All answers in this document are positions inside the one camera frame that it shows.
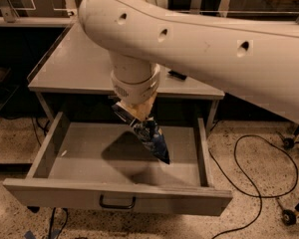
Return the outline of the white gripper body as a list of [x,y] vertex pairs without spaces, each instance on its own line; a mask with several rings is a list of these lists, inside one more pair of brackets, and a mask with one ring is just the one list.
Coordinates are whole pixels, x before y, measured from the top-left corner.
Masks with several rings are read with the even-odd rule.
[[145,80],[137,80],[135,83],[127,83],[117,77],[115,72],[111,72],[111,80],[114,92],[124,102],[138,105],[147,101],[157,90],[160,80],[160,67],[154,64],[151,75]]

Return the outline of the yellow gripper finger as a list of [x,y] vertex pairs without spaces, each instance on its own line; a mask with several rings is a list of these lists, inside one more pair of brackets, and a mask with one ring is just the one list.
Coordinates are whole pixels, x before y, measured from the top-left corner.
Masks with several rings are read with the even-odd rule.
[[148,100],[141,104],[131,105],[124,101],[120,101],[120,105],[123,109],[128,111],[133,117],[140,121],[146,120],[150,116],[150,112],[153,106],[153,103],[156,98],[156,93],[153,93]]

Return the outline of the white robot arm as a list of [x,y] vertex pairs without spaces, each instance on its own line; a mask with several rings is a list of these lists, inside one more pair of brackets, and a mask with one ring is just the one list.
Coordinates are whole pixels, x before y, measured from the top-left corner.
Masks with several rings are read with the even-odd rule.
[[166,66],[299,124],[299,25],[181,14],[167,0],[83,0],[79,21],[110,53],[116,94],[146,101]]

